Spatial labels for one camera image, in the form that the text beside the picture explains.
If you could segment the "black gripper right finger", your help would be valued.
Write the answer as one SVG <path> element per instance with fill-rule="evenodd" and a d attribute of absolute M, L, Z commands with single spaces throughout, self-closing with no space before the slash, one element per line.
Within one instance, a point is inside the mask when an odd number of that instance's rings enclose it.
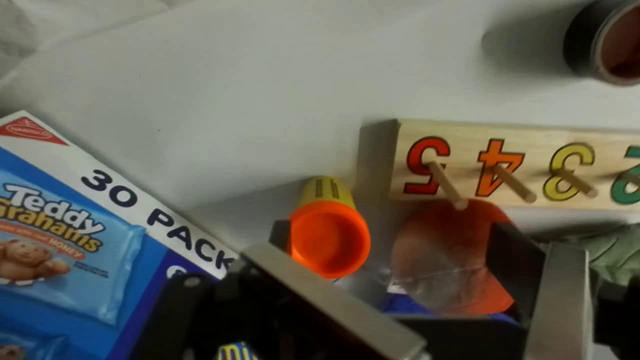
<path fill-rule="evenodd" d="M 640 360 L 640 277 L 624 283 L 599 272 L 579 242 L 534 242 L 517 226 L 496 225 L 488 268 L 514 296 L 522 360 Z"/>

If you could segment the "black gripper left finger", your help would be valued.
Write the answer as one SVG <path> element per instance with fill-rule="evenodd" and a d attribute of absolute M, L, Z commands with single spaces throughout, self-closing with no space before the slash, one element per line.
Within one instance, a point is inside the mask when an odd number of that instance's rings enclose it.
<path fill-rule="evenodd" d="M 167 280 L 131 360 L 428 360 L 427 340 L 301 268 L 290 223 L 249 246 L 222 280 Z"/>

